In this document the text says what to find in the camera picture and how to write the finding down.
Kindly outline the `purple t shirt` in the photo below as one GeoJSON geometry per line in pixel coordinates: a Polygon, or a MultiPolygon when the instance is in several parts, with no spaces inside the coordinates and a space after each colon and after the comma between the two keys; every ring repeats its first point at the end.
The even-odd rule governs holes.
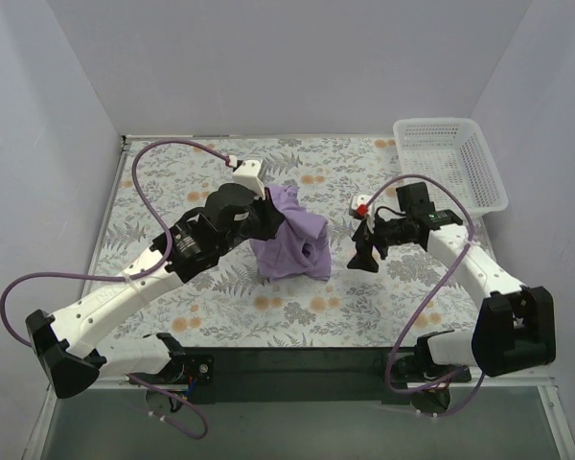
{"type": "Polygon", "coordinates": [[[300,275],[329,281],[332,256],[327,219],[299,204],[296,187],[269,184],[266,188],[285,221],[274,240],[250,240],[260,274],[270,281],[300,275]]]}

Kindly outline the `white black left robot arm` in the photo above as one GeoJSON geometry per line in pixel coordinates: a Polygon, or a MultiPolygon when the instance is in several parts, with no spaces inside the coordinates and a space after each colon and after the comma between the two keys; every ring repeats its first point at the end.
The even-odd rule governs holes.
{"type": "Polygon", "coordinates": [[[197,365],[210,360],[190,358],[170,333],[123,346],[103,341],[135,312],[217,266],[242,242],[274,239],[284,220],[268,188],[257,195],[236,183],[223,184],[204,206],[187,211],[168,233],[156,237],[124,270],[121,283],[102,286],[52,313],[31,313],[28,335],[56,395],[71,398],[99,378],[128,374],[161,383],[198,377],[197,365]]]}

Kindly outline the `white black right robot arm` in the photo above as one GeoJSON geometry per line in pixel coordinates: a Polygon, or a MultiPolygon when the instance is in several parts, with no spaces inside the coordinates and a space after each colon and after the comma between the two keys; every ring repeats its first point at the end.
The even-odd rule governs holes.
{"type": "Polygon", "coordinates": [[[528,287],[507,273],[473,240],[465,214],[439,209],[424,182],[398,188],[399,212],[383,218],[368,195],[356,195],[351,215],[360,224],[348,268],[376,273],[393,246],[417,244],[444,265],[478,308],[472,330],[421,336],[414,367],[436,380],[449,367],[477,367],[497,377],[552,363],[557,354],[554,300],[544,287],[528,287]]]}

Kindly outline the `white plastic laundry basket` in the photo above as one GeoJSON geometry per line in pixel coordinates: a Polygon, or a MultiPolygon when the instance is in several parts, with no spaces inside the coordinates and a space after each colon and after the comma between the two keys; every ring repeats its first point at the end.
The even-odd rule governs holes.
{"type": "Polygon", "coordinates": [[[393,125],[404,174],[421,174],[446,187],[473,218],[509,201],[479,124],[467,118],[412,118],[393,125]]]}

